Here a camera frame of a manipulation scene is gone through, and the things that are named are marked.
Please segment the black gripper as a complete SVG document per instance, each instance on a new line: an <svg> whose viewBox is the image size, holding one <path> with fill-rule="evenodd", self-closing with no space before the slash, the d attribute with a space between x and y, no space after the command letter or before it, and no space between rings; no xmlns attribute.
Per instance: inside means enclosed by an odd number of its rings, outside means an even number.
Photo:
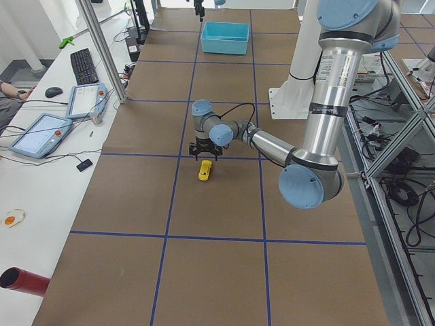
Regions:
<svg viewBox="0 0 435 326"><path fill-rule="evenodd" d="M204 18L203 0L194 0L194 8L197 12L199 12L199 19L200 22L202 22Z"/></svg>
<svg viewBox="0 0 435 326"><path fill-rule="evenodd" d="M216 145L210 138L207 139L196 138L195 143L190 143L189 154L191 156L194 156L196 161L198 161L198 155L203 152L213 154L215 157L215 162L217 162L218 156L221 156L222 154L222 147Z"/></svg>

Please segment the person forearm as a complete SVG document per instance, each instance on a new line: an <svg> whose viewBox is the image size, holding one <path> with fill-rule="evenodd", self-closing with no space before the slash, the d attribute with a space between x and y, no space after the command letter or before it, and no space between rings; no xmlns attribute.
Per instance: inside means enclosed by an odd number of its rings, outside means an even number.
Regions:
<svg viewBox="0 0 435 326"><path fill-rule="evenodd" d="M20 90L5 81L1 81L1 93L9 98L18 99L20 101L26 101L34 89L35 88L31 88L29 90Z"/></svg>

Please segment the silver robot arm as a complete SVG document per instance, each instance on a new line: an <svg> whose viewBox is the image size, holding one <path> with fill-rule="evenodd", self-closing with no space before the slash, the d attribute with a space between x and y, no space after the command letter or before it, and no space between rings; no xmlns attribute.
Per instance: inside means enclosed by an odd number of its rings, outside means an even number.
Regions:
<svg viewBox="0 0 435 326"><path fill-rule="evenodd" d="M299 209L313 209L337 196L343 176L335 158L339 131L347 114L356 73L363 55L392 49L398 42L401 1L320 1L321 56L307 126L301 147L295 147L253 125L226 121L211 103L192 105L196 134L189 153L218 157L233 140L257 149L283 167L279 191Z"/></svg>

